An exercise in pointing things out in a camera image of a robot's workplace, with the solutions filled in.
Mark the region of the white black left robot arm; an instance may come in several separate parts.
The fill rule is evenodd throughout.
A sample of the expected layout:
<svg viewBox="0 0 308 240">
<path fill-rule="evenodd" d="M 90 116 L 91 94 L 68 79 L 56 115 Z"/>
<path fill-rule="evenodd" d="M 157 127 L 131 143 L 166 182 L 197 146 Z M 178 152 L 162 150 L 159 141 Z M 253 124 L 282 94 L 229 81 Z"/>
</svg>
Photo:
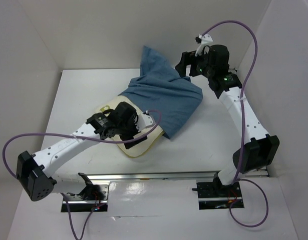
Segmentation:
<svg viewBox="0 0 308 240">
<path fill-rule="evenodd" d="M 104 199 L 104 190 L 92 184 L 84 173 L 68 179 L 54 177 L 54 173 L 101 140 L 118 136 L 127 148 L 131 148 L 147 139 L 146 136 L 135 139 L 135 136 L 154 124 L 155 121 L 147 111 L 137 113 L 129 103 L 120 102 L 115 109 L 93 114 L 70 138 L 33 154 L 28 151 L 21 153 L 17 162 L 17 179 L 34 202 L 42 200 L 54 191 L 54 187 L 60 187 L 65 182 L 73 187 L 73 190 L 67 191 L 70 195 L 76 195 L 82 200 L 101 201 Z"/>
</svg>

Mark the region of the cream quilted pillow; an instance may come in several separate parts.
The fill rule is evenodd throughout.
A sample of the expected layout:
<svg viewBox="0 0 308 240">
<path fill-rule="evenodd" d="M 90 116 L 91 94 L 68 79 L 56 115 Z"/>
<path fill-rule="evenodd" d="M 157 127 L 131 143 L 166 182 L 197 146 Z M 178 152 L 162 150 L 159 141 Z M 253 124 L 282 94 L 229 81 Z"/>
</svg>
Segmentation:
<svg viewBox="0 0 308 240">
<path fill-rule="evenodd" d="M 118 95 L 114 97 L 112 100 L 97 106 L 94 109 L 94 113 L 103 112 L 108 109 L 115 109 L 118 103 L 127 102 L 133 108 L 136 109 L 137 113 L 140 114 L 143 111 L 140 110 L 138 106 L 136 106 L 132 101 L 130 101 L 127 97 L 123 95 Z M 130 149 L 126 149 L 123 143 L 116 144 L 116 146 L 129 158 L 137 158 L 143 154 L 145 154 L 153 143 L 159 139 L 164 134 L 163 129 L 158 126 L 155 130 L 153 130 L 149 135 L 147 135 L 147 139 L 140 142 L 139 144 L 131 147 Z"/>
</svg>

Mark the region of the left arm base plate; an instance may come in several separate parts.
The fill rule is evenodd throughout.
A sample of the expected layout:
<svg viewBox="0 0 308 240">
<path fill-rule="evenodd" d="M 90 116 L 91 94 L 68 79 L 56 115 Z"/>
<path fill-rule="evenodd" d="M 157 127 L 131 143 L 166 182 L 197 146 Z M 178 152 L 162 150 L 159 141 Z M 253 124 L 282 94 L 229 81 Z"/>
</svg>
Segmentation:
<svg viewBox="0 0 308 240">
<path fill-rule="evenodd" d="M 108 181 L 100 181 L 88 184 L 78 194 L 65 193 L 61 212 L 68 212 L 65 200 L 68 201 L 69 210 L 73 213 L 89 213 L 92 210 L 106 212 L 108 209 L 109 184 Z"/>
</svg>

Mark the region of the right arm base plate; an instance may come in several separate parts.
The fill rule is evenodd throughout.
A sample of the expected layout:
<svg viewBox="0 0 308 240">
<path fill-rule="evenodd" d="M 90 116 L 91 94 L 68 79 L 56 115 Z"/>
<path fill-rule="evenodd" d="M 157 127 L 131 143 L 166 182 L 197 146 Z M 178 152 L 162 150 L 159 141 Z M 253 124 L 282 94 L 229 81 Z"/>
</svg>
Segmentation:
<svg viewBox="0 0 308 240">
<path fill-rule="evenodd" d="M 212 182 L 197 182 L 192 189 L 197 193 L 200 210 L 228 209 L 232 203 L 233 208 L 244 208 L 239 183 L 216 189 Z"/>
</svg>

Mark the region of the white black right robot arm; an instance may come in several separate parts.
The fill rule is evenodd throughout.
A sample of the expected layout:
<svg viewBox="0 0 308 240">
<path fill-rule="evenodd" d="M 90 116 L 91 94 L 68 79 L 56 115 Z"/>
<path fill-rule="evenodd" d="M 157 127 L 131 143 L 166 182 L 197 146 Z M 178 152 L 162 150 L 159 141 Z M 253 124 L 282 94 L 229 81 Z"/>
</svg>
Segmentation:
<svg viewBox="0 0 308 240">
<path fill-rule="evenodd" d="M 180 76 L 190 68 L 191 77 L 204 76 L 210 89 L 228 110 L 241 135 L 241 146 L 232 155 L 229 165 L 216 173 L 212 190 L 223 196 L 236 180 L 247 173 L 270 165 L 279 147 L 279 139 L 262 126 L 250 106 L 237 74 L 229 70 L 229 51 L 216 44 L 196 51 L 183 52 L 175 69 Z"/>
</svg>

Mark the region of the blue pillowcase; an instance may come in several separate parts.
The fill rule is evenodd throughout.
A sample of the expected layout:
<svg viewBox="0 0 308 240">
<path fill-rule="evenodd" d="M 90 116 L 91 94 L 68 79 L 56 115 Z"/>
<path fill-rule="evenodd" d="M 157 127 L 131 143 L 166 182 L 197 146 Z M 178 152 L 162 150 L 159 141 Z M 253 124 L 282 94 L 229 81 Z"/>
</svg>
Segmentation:
<svg viewBox="0 0 308 240">
<path fill-rule="evenodd" d="M 181 77 L 167 58 L 144 46 L 138 77 L 121 92 L 140 110 L 158 110 L 159 126 L 168 139 L 174 137 L 203 100 L 202 89 L 187 76 Z"/>
</svg>

